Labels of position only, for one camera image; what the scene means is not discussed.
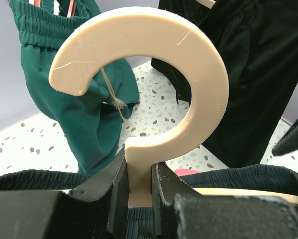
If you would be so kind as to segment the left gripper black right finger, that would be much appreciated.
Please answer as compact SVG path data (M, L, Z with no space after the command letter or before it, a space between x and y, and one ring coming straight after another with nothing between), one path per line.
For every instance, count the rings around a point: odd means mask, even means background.
M165 162L151 167L151 193L154 214L154 235L175 236L177 234L177 216L174 209L174 197L199 196L200 193L178 177Z

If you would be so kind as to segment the dark navy shorts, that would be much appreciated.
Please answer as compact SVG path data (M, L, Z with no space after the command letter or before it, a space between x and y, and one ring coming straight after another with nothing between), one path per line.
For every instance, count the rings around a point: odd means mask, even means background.
M0 239L298 239L298 213L266 196L174 197L175 236L154 235L152 207L129 208L126 233L82 233L83 202L70 191L92 176L25 170L0 176ZM191 188L248 189L298 196L298 174L254 165L180 177Z

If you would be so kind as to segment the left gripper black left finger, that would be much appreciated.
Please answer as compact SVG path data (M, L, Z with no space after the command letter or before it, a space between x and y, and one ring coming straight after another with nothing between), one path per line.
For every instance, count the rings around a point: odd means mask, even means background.
M73 188L70 196L84 204L82 233L126 233L129 182L124 149L107 167Z

